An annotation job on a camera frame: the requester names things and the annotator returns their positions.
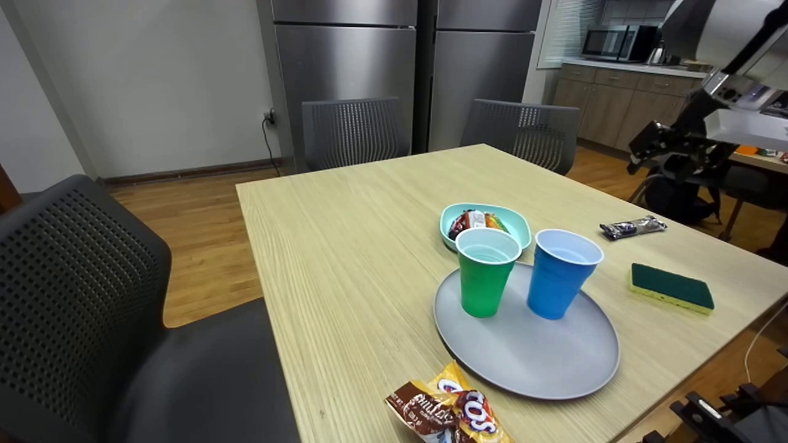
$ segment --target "green cup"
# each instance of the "green cup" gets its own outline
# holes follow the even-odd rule
[[[515,235],[497,229],[469,229],[457,239],[462,256],[464,309],[492,318],[507,278],[522,253]]]

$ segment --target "plastic cup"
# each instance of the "plastic cup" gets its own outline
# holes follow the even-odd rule
[[[458,234],[464,309],[474,318],[492,318],[507,278],[522,253],[515,235],[497,229],[469,229]]]
[[[548,319],[566,314],[604,250],[586,235],[561,229],[538,230],[535,272],[528,307]]]

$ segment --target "cabinet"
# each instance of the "cabinet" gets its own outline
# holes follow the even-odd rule
[[[628,149],[651,122],[673,122],[700,78],[561,66],[553,104],[582,110],[579,138]]]

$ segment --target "refrigerator door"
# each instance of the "refrigerator door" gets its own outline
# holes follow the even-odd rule
[[[542,0],[439,0],[441,30],[538,30]]]
[[[274,21],[417,24],[419,0],[274,0]]]
[[[474,99],[522,101],[531,31],[439,31],[432,149],[462,146]]]
[[[400,99],[411,133],[415,30],[278,24],[278,52],[298,157],[304,157],[304,101]]]

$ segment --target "green bowl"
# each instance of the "green bowl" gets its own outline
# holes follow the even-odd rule
[[[507,234],[513,234],[517,239],[522,250],[528,245],[533,245],[533,227],[524,222],[522,214],[517,214],[507,207],[492,207],[492,205],[481,205],[481,202],[457,202],[441,211],[441,222],[439,222],[439,230],[441,230],[446,249],[458,250],[454,239],[448,239],[448,229],[465,210],[481,210],[481,211],[495,214],[501,219],[501,223],[507,229]]]

